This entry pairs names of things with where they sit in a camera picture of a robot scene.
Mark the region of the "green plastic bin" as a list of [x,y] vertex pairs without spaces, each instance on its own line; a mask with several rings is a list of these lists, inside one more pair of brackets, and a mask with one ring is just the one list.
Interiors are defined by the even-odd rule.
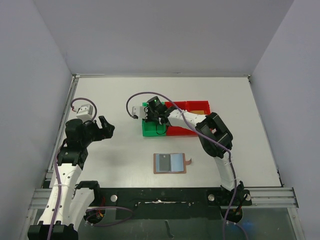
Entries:
[[167,126],[158,122],[142,120],[142,135],[144,137],[166,136]]

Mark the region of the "dark grey card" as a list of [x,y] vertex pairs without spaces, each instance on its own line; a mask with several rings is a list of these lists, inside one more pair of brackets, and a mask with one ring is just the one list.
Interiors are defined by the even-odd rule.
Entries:
[[170,154],[160,154],[158,162],[159,162],[160,172],[171,171],[171,155]]

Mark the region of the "brown leather card holder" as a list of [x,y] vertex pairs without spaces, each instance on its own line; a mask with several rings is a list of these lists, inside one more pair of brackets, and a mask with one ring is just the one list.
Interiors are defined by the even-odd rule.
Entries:
[[[170,154],[171,171],[159,171],[159,155]],[[192,158],[186,159],[185,153],[154,153],[153,154],[153,173],[154,174],[185,174],[187,166],[192,163]]]

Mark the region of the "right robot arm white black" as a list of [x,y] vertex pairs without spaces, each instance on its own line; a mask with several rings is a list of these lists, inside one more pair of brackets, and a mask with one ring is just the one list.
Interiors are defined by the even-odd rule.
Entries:
[[139,108],[137,116],[145,122],[180,127],[196,133],[203,150],[216,163],[222,188],[229,192],[236,190],[240,199],[251,199],[248,193],[241,193],[238,189],[241,181],[236,177],[231,155],[233,135],[217,113],[196,114],[179,108],[175,103],[167,107],[155,96],[147,101],[147,106]]

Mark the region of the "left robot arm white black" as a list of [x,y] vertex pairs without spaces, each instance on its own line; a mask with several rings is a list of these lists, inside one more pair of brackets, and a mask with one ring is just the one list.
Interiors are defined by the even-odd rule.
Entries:
[[88,146],[112,138],[115,130],[103,115],[98,119],[101,125],[96,120],[79,118],[66,122],[66,137],[54,162],[54,184],[43,214],[37,224],[29,226],[28,239],[77,240],[87,208],[102,202],[97,181],[78,182],[88,157]]

